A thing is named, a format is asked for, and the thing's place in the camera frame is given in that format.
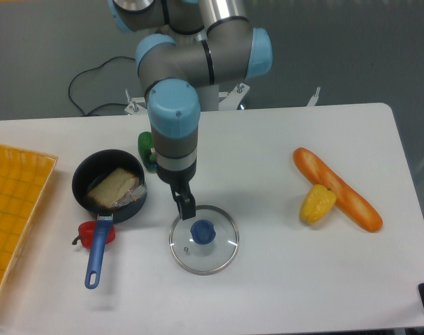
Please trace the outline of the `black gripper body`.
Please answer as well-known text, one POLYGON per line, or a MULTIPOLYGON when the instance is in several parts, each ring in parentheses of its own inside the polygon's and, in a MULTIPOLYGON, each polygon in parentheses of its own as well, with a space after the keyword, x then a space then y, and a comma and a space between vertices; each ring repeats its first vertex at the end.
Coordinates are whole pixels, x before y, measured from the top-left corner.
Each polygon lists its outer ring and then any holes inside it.
POLYGON ((187 169, 180 171, 167 170, 158 165, 156 173, 163 182, 170 186, 172 191, 187 191, 190 189, 189 182, 196 173, 196 165, 197 163, 194 162, 187 169))

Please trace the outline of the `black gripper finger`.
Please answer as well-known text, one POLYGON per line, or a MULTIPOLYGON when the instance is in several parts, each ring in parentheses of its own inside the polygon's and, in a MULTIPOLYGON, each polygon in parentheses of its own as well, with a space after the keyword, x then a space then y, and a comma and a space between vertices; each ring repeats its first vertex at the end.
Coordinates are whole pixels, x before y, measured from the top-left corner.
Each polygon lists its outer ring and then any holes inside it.
POLYGON ((174 184, 170 185, 170 191, 171 191, 173 200, 175 201, 175 203, 177 205, 177 210, 178 210, 179 216, 183 216, 183 213, 182 213, 182 206, 183 206, 182 192, 174 184))
POLYGON ((187 220, 196 216, 196 201, 192 194, 181 195, 181 218, 187 220))

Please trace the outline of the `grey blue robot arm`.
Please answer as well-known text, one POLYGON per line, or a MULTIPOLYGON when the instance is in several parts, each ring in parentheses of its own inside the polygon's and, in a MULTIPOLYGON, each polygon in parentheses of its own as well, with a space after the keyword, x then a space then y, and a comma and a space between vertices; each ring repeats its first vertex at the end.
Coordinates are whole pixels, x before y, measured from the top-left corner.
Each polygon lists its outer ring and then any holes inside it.
POLYGON ((241 1, 110 1, 124 32, 153 28, 136 48, 136 70, 151 126, 159 178, 170 186, 181 219, 193 218, 189 182, 196 172, 197 90, 266 74, 272 44, 253 27, 241 1))

